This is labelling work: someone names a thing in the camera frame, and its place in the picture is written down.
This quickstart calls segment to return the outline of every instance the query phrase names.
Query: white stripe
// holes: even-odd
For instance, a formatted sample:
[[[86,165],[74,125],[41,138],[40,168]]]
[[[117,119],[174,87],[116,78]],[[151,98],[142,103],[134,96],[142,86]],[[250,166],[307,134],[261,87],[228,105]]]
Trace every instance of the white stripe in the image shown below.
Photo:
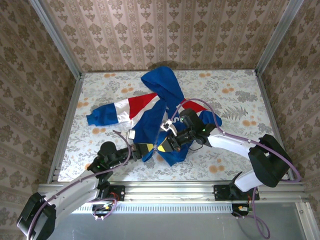
[[[154,98],[152,98],[152,100],[147,104],[145,105],[144,108],[142,108],[138,114],[136,116],[134,116],[132,119],[131,119],[131,127],[133,128],[138,122],[139,120],[141,119],[142,115],[145,113],[145,111],[148,111],[150,109],[152,109],[154,107],[154,105],[160,100],[160,98],[158,97],[158,95],[156,95]]]
[[[130,114],[130,105],[129,100],[124,99],[114,103],[116,117],[119,123],[122,122],[130,122],[129,114]]]

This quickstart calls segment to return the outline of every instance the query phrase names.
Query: cable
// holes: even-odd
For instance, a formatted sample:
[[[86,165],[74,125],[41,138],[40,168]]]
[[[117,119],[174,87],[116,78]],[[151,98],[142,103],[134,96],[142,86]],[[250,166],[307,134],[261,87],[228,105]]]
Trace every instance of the cable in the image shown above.
[[[113,168],[111,168],[111,169],[108,169],[108,170],[105,170],[105,171],[101,171],[101,172],[97,172],[97,173],[93,173],[93,174],[90,174],[90,175],[85,176],[85,177],[83,177],[83,178],[80,178],[80,179],[78,179],[77,181],[73,182],[72,184],[66,186],[64,189],[58,191],[55,195],[53,195],[52,197],[50,197],[48,200],[46,200],[46,201],[40,206],[40,208],[39,208],[38,211],[35,213],[32,221],[31,221],[31,224],[30,224],[30,227],[29,227],[28,233],[27,233],[27,240],[31,240],[32,231],[33,231],[33,229],[34,229],[34,227],[35,227],[35,225],[36,225],[36,223],[37,223],[38,217],[39,217],[40,213],[42,212],[42,210],[45,208],[45,206],[46,206],[49,202],[51,202],[52,200],[56,199],[59,195],[61,195],[62,193],[64,193],[64,192],[67,191],[68,189],[72,188],[72,187],[75,186],[76,184],[81,183],[82,181],[84,181],[84,180],[86,180],[86,179],[89,179],[89,178],[92,178],[92,177],[96,177],[96,176],[101,175],[101,174],[106,174],[106,173],[108,173],[108,172],[114,171],[114,170],[116,170],[116,169],[118,169],[118,168],[120,168],[120,167],[122,167],[122,166],[124,166],[124,165],[127,164],[127,162],[129,161],[129,159],[130,159],[130,157],[131,157],[131,147],[130,147],[130,144],[128,143],[128,141],[126,140],[126,138],[124,138],[124,137],[121,135],[120,132],[115,131],[115,130],[113,130],[113,132],[116,133],[117,135],[119,135],[119,137],[122,138],[122,139],[124,140],[124,142],[126,143],[126,146],[127,146],[127,148],[128,148],[128,157],[126,158],[126,160],[125,160],[123,163],[121,163],[120,165],[115,166],[115,167],[113,167]]]
[[[255,223],[256,223],[256,227],[258,228],[258,231],[259,231],[260,235],[261,235],[264,239],[270,239],[270,230],[269,230],[269,227],[268,227],[268,225],[265,223],[265,221],[263,221],[260,217],[254,216],[254,215],[253,215],[253,216],[252,216],[252,215],[242,216],[242,215],[240,215],[239,213],[237,213],[236,211],[234,211],[233,213],[237,214],[237,215],[238,215],[239,217],[241,217],[241,218],[254,219],[254,220],[255,220]],[[265,229],[266,229],[267,232],[268,232],[268,236],[265,236],[265,235],[262,233],[262,231],[261,231],[258,223],[260,223],[261,225],[264,225],[264,226],[265,226]]]
[[[254,218],[254,221],[255,221],[255,225],[256,225],[256,228],[258,229],[260,235],[264,238],[264,239],[269,239],[270,238],[270,230],[267,226],[267,224],[259,217],[257,217],[257,214],[256,214],[256,205],[255,205],[255,198],[256,198],[256,190],[257,190],[257,187],[255,187],[253,189],[253,195],[252,195],[252,211],[253,211],[253,218]],[[261,221],[263,223],[263,225],[265,226],[267,232],[268,232],[268,236],[265,236],[264,233],[262,232],[262,230],[260,229],[260,226],[258,224],[258,221]]]
[[[118,196],[118,194],[114,193],[113,191],[110,192],[110,194],[111,194],[117,201],[119,201],[119,196]]]
[[[247,204],[247,205],[249,205],[250,200],[251,200],[251,197],[250,197],[250,195],[249,195],[249,194],[248,194],[247,196],[248,196],[248,201],[246,202],[246,204]]]
[[[274,151],[273,149],[271,149],[271,148],[269,148],[269,147],[261,144],[260,142],[257,142],[257,141],[254,141],[254,140],[251,140],[251,141],[250,141],[250,140],[249,140],[248,138],[246,138],[246,137],[233,135],[233,134],[230,134],[230,133],[227,133],[227,132],[223,131],[223,130],[219,127],[219,125],[218,125],[217,117],[216,117],[216,114],[215,114],[215,111],[213,110],[213,108],[212,108],[207,102],[205,102],[205,101],[203,101],[203,100],[201,100],[201,99],[199,99],[199,98],[190,98],[190,99],[185,100],[185,101],[183,101],[182,103],[180,103],[179,106],[176,108],[174,114],[172,115],[172,117],[171,117],[171,119],[170,119],[171,121],[173,121],[175,115],[177,114],[178,110],[183,106],[183,104],[185,104],[185,103],[187,103],[187,102],[189,102],[189,101],[199,101],[199,102],[205,104],[205,105],[210,109],[210,111],[212,112],[213,120],[214,120],[214,124],[215,124],[216,128],[219,130],[220,133],[223,133],[223,135],[225,135],[225,136],[227,136],[227,137],[230,137],[230,138],[233,138],[233,139],[238,139],[238,140],[241,140],[241,141],[248,141],[248,142],[251,142],[251,143],[253,143],[253,144],[255,144],[255,145],[258,145],[258,146],[266,149],[266,150],[269,151],[270,153],[276,155],[278,158],[280,158],[280,159],[283,160],[286,164],[288,164],[289,167],[292,169],[292,171],[296,174],[296,177],[297,177],[297,178],[296,178],[295,180],[282,180],[282,181],[288,182],[288,183],[298,183],[298,182],[301,181],[302,178],[301,178],[301,175],[300,175],[300,173],[298,172],[298,170],[293,166],[293,164],[292,164],[289,160],[287,160],[284,156],[282,156],[282,155],[279,154],[278,152],[276,152],[276,151]],[[253,216],[247,215],[246,217],[247,217],[247,218],[254,218],[256,227],[257,227],[259,233],[261,234],[261,236],[262,236],[264,239],[269,239],[269,238],[270,238],[270,230],[269,230],[267,224],[266,224],[261,218],[257,217],[257,215],[256,215],[256,206],[255,206],[256,190],[257,190],[257,187],[255,187],[255,188],[253,189],[253,196],[252,196],[252,201],[251,201],[251,202],[252,202]],[[268,232],[268,236],[265,236],[265,235],[263,234],[263,232],[261,231],[261,229],[260,229],[260,227],[259,227],[259,225],[258,225],[258,222],[266,227],[266,230],[267,230],[267,232]]]
[[[191,151],[197,151],[197,150],[199,150],[199,149],[202,149],[203,146],[204,146],[204,145],[202,144],[201,147],[199,147],[199,148],[197,148],[197,149],[191,149],[189,146],[188,146],[188,148],[189,148]]]
[[[104,202],[104,201],[114,201],[114,203],[112,204],[111,210],[103,217],[105,219],[105,218],[109,217],[110,214],[116,209],[117,204],[118,204],[117,199],[115,199],[113,197],[108,197],[108,198],[105,198],[105,199],[102,199],[102,200],[90,201],[90,203],[97,203],[97,202]],[[96,216],[96,212],[99,211],[100,209],[101,208],[97,208],[97,209],[94,210],[94,212],[93,212],[93,216],[94,217]]]

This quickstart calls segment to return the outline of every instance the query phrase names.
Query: wall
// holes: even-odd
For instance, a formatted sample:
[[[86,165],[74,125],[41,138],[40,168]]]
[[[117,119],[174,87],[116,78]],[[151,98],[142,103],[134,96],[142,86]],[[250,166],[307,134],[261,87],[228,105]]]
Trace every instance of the wall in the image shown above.
[[[0,1],[0,239],[47,180],[75,79],[28,1]]]
[[[254,69],[288,0],[45,0],[82,72]]]
[[[263,72],[284,145],[320,226],[320,1],[304,0]]]

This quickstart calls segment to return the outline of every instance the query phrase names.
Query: hoodie sleeve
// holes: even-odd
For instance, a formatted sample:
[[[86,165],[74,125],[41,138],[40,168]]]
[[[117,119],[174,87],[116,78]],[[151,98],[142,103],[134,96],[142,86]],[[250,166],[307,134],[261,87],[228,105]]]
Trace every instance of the hoodie sleeve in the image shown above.
[[[131,122],[135,126],[144,112],[153,108],[160,100],[156,93],[130,97],[118,102],[100,106],[87,115],[89,125],[107,126],[122,122]]]

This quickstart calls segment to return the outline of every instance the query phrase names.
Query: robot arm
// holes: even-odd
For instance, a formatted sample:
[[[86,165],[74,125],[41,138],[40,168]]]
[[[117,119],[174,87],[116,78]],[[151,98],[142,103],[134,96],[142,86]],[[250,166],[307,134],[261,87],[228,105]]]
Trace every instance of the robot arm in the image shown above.
[[[132,144],[130,146],[130,160],[137,160],[142,155],[150,151],[153,144]],[[93,201],[113,197],[110,193],[114,191],[114,187],[110,186],[108,179],[113,174],[112,169],[123,164],[128,158],[128,148],[120,150],[116,149],[113,142],[105,142],[101,145],[97,157],[93,163],[80,176],[59,190],[41,195],[38,192],[33,194],[27,201],[18,220],[17,226],[27,236],[28,230],[32,228],[30,240],[46,240],[53,233],[55,226],[60,220],[72,213],[83,204]],[[35,214],[40,210],[41,206],[48,201],[46,206],[41,210],[35,225],[31,223]]]
[[[192,109],[185,109],[179,115],[187,128],[170,134],[161,143],[158,150],[179,152],[182,145],[196,141],[200,145],[222,148],[249,159],[253,170],[238,174],[231,182],[230,188],[233,188],[231,192],[245,193],[261,185],[274,188],[290,168],[282,159],[253,144],[250,140],[234,139],[220,132],[214,124],[205,125]],[[292,163],[286,151],[273,136],[265,134],[259,141],[260,144],[271,148]]]

